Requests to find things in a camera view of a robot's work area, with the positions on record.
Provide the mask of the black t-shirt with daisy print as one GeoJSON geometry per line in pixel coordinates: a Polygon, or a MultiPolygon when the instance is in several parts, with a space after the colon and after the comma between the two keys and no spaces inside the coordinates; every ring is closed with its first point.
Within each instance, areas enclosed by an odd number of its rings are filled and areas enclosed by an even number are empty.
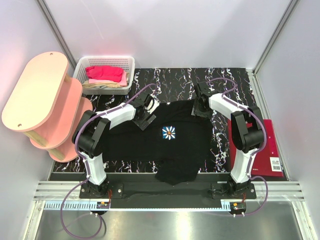
{"type": "Polygon", "coordinates": [[[154,173],[170,185],[196,179],[210,158],[213,126],[192,115],[195,100],[162,103],[155,120],[141,130],[126,121],[109,132],[102,159],[107,172],[154,173]]]}

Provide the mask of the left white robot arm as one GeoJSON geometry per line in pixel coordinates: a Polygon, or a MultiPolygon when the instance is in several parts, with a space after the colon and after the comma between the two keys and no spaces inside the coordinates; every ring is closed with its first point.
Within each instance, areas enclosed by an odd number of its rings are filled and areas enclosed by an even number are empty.
{"type": "Polygon", "coordinates": [[[159,105],[154,97],[143,92],[109,110],[86,110],[83,113],[71,139],[86,170],[86,180],[80,190],[81,198],[103,198],[111,193],[103,163],[104,144],[109,131],[127,121],[145,130],[155,120],[153,112],[159,105]]]}

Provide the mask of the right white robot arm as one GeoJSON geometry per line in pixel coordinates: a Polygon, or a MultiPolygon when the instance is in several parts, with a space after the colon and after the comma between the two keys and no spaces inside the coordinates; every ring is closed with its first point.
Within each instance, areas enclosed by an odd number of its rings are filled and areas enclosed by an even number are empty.
{"type": "Polygon", "coordinates": [[[217,111],[231,122],[231,142],[236,147],[234,164],[219,193],[239,198],[249,188],[254,160],[267,143],[261,110],[257,106],[237,103],[225,93],[210,90],[206,82],[197,83],[194,91],[193,116],[210,118],[213,111],[217,111]]]}

